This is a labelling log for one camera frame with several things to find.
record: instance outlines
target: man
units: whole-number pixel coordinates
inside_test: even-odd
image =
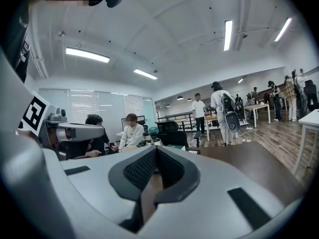
[[[274,108],[276,110],[276,118],[274,119],[274,121],[280,121],[281,120],[281,114],[280,114],[280,102],[279,102],[279,93],[280,93],[280,89],[275,85],[275,83],[273,81],[269,81],[268,82],[268,87],[271,88],[272,92],[270,93],[270,97],[273,98],[274,101]]]
[[[89,114],[87,119],[85,120],[85,124],[89,125],[99,125],[102,126],[103,119],[96,115],[96,114]],[[103,136],[93,139],[91,143],[91,149],[92,150],[98,150],[101,154],[99,156],[105,155],[105,147],[104,144],[107,144],[110,147],[110,140],[108,136],[106,135],[105,129]]]
[[[295,122],[297,120],[297,97],[294,82],[288,75],[285,76],[284,86],[285,96],[289,104],[289,120]]]
[[[199,131],[199,125],[201,128],[201,135],[205,134],[205,104],[200,100],[200,93],[195,94],[195,101],[191,105],[193,111],[193,118],[196,120],[196,128]]]
[[[257,93],[257,87],[254,87],[254,91],[251,93],[251,98],[255,99],[255,105],[256,105],[257,101],[259,100],[259,95]]]
[[[247,98],[247,102],[245,103],[244,106],[252,106],[252,105],[254,105],[254,102],[251,100],[250,97],[248,97]],[[253,116],[252,110],[245,109],[245,113],[246,113],[246,118],[247,119],[251,119],[252,118],[252,116]]]
[[[121,152],[124,148],[137,146],[143,140],[144,127],[137,123],[135,114],[126,116],[127,126],[124,128],[120,146],[112,146],[113,151]]]
[[[242,102],[243,100],[241,99],[240,96],[238,96],[238,94],[236,94],[235,101],[236,101],[236,103],[238,103],[238,102]]]
[[[211,106],[217,111],[217,121],[219,123],[220,132],[224,140],[223,146],[232,145],[234,133],[232,133],[225,121],[223,95],[226,94],[231,98],[228,91],[223,90],[219,82],[213,82],[214,93],[211,95]]]

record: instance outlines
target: white ceiling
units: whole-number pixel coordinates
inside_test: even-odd
[[[31,12],[29,31],[42,77],[105,79],[158,91],[189,79],[200,84],[205,73],[230,61],[276,53],[273,40],[294,15],[284,0],[123,0],[115,8],[105,2],[94,7],[43,2]],[[224,22],[230,19],[231,49],[224,52]],[[236,35],[244,31],[252,32],[244,39]],[[110,62],[66,55],[68,46],[108,56]],[[136,68],[158,79],[133,73]]]

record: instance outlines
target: woman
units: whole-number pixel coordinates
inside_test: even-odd
[[[223,146],[232,145],[234,133],[232,133],[225,121],[223,95],[226,94],[231,98],[228,91],[223,90],[219,82],[213,82],[214,93],[211,95],[211,107],[217,111],[217,121],[219,123],[221,135],[224,140]]]
[[[303,77],[297,75],[296,70],[292,71],[295,93],[297,96],[297,104],[299,109],[299,119],[307,115],[307,96],[304,92],[305,81]]]
[[[288,75],[285,76],[284,86],[285,96],[289,104],[289,120],[295,122],[297,120],[297,97],[294,82]]]
[[[273,98],[274,101],[274,107],[276,110],[276,118],[274,119],[275,121],[280,121],[281,120],[281,113],[280,113],[280,102],[279,102],[279,93],[280,89],[275,85],[273,81],[268,82],[268,87],[272,89],[272,93],[270,94],[270,97]]]

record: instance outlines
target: desk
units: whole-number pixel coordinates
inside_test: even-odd
[[[184,121],[186,121],[188,119],[176,119],[174,120],[176,123],[181,123],[183,125],[183,131],[185,132],[185,126],[184,126]]]
[[[310,167],[310,163],[311,163],[311,161],[312,161],[312,159],[314,157],[315,150],[316,150],[316,145],[317,145],[318,131],[319,131],[319,109],[316,109],[316,110],[312,111],[307,116],[305,116],[302,119],[300,119],[298,122],[303,125],[303,134],[302,134],[302,137],[301,137],[301,143],[300,143],[298,157],[297,157],[294,169],[293,169],[293,175],[296,175],[298,166],[299,166],[299,164],[301,162],[301,159],[303,157],[307,129],[315,131],[314,146],[313,146],[313,150],[312,150],[310,159],[308,160],[307,167]]]
[[[255,122],[255,127],[257,127],[256,124],[256,119],[258,120],[258,113],[257,113],[257,109],[261,109],[263,107],[267,107],[268,108],[268,124],[270,124],[270,110],[269,110],[269,104],[263,104],[263,105],[253,105],[253,106],[245,106],[244,109],[246,110],[253,110],[254,113],[254,122]]]
[[[217,120],[217,115],[213,114],[212,116],[205,116],[205,124],[206,124],[206,131],[207,131],[207,141],[209,141],[209,121],[215,121]]]
[[[186,150],[200,150],[201,156],[233,165],[251,180],[271,191],[284,206],[288,206],[304,194],[304,189],[299,181],[258,142],[246,142],[226,147],[189,147]]]

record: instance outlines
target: recessed ceiling light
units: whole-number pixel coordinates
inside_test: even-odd
[[[286,31],[287,27],[289,26],[289,24],[291,23],[292,18],[287,18],[283,28],[280,30],[279,34],[277,35],[275,42],[278,42],[279,39],[282,37],[282,35],[284,34],[284,32]]]
[[[153,80],[156,80],[156,79],[157,79],[157,77],[155,77],[155,76],[153,76],[153,75],[151,75],[151,74],[148,74],[148,73],[146,73],[146,72],[143,72],[143,71],[141,71],[141,70],[139,70],[139,69],[135,69],[135,70],[134,70],[134,73],[137,73],[137,74],[140,74],[140,75],[149,77],[149,78],[151,78],[151,79],[153,79]]]
[[[74,49],[74,48],[69,48],[67,47],[65,50],[65,53],[68,55],[74,55],[74,56],[79,56],[79,57],[84,57],[84,58],[90,58],[94,60],[98,60],[104,63],[108,63],[110,61],[109,57],[102,56],[93,52],[85,51],[85,50],[79,50],[79,49]]]
[[[225,21],[224,51],[229,50],[232,28],[233,28],[233,21],[232,20]]]

